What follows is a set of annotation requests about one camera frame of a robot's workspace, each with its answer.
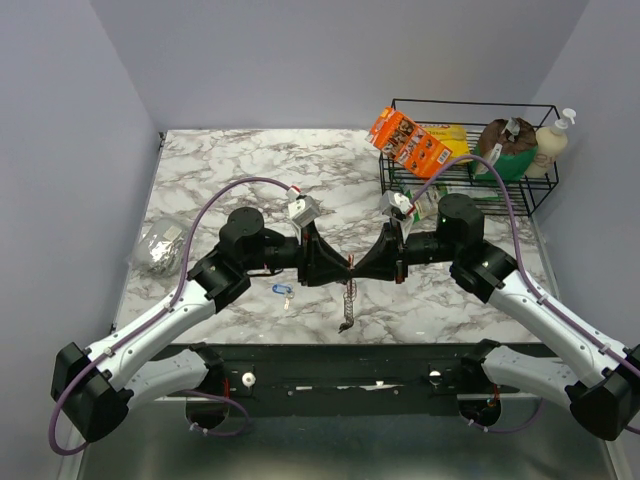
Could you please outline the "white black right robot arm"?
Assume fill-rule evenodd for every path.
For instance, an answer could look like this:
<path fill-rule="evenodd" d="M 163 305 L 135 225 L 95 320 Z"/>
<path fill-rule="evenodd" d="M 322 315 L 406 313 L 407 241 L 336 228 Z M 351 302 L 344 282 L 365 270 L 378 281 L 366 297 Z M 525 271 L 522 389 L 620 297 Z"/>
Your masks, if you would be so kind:
<path fill-rule="evenodd" d="M 354 277 L 401 283 L 411 265 L 447 262 L 459 287 L 515 319 L 559 359 L 486 341 L 479 357 L 460 367 L 467 389 L 480 392 L 494 383 L 532 393 L 568 409 L 607 441 L 628 429 L 639 412 L 639 350 L 581 319 L 536 283 L 520 259 L 485 240 L 484 215 L 471 198 L 444 196 L 433 232 L 412 232 L 415 207 L 400 193 L 385 192 L 380 209 L 389 221 Z"/>

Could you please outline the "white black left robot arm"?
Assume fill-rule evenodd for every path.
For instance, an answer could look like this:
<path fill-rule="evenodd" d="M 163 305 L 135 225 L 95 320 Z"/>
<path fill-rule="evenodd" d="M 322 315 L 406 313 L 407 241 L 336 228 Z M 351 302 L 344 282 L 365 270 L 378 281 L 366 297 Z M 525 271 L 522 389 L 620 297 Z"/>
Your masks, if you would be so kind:
<path fill-rule="evenodd" d="M 65 415 L 82 438 L 93 443 L 113 432 L 132 407 L 159 397 L 195 390 L 214 393 L 222 380 L 205 348 L 168 360 L 156 355 L 186 330 L 220 313 L 251 286 L 250 273 L 294 269 L 308 287 L 350 278 L 349 262 L 324 241 L 308 214 L 291 214 L 293 237 L 266 228 L 255 208 L 234 210 L 217 245 L 191 268 L 158 304 L 123 330 L 82 349 L 71 342 L 55 357 L 48 433 L 56 435 Z"/>

